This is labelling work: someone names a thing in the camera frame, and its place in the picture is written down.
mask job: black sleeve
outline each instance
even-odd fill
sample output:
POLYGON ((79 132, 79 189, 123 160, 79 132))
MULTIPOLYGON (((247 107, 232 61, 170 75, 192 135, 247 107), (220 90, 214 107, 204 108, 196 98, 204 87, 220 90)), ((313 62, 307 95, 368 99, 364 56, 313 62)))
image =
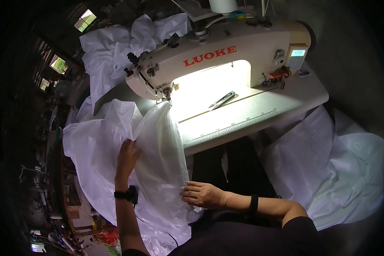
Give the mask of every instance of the black sleeve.
POLYGON ((122 256, 148 256, 148 255, 141 251, 138 251, 137 249, 128 249, 123 251, 122 256))
POLYGON ((288 247, 298 255, 327 255, 317 229, 308 217, 289 220, 282 228, 282 236, 288 247))

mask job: scissors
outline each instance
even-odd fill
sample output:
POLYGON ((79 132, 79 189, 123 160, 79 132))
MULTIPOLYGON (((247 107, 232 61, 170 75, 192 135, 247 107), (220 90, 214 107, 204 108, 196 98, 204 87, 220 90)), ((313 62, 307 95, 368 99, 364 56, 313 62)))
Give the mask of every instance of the scissors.
POLYGON ((235 96, 234 91, 230 91, 228 94, 220 98, 219 100, 215 101, 212 105, 210 105, 208 108, 212 108, 210 111, 215 110, 222 106, 224 103, 226 103, 228 100, 233 98, 235 96))

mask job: control panel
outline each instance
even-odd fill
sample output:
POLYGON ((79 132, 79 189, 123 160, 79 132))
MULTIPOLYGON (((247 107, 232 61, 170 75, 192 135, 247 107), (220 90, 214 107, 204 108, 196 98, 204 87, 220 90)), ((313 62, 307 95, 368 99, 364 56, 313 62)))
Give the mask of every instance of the control panel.
POLYGON ((301 69, 309 47, 306 44, 291 44, 285 66, 290 70, 301 69))

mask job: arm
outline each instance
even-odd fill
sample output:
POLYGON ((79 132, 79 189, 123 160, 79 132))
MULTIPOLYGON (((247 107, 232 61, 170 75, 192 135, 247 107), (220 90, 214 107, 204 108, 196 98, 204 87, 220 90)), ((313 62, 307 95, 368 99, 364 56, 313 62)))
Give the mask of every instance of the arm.
MULTIPOLYGON (((251 197, 225 192, 211 184, 188 182, 185 192, 180 193, 182 200, 195 206, 208 209, 227 209, 247 212, 251 197)), ((304 208, 297 202, 279 198, 259 197, 257 213, 264 217, 282 221, 282 227, 291 219, 307 216, 304 208)))
MULTIPOLYGON (((133 141, 126 140, 119 151, 117 173, 115 175, 115 191, 128 191, 128 177, 141 153, 141 151, 137 150, 133 154, 133 145, 133 141)), ((115 211, 117 213, 118 233, 122 252, 128 249, 137 249, 149 255, 141 238, 132 203, 124 199, 116 199, 115 211)))

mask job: digital display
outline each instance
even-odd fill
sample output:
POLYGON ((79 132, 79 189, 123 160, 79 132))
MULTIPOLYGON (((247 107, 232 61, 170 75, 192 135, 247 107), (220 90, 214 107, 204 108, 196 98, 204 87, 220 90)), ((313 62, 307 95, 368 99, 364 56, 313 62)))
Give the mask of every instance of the digital display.
POLYGON ((304 56, 306 50, 292 50, 292 55, 293 56, 304 56))

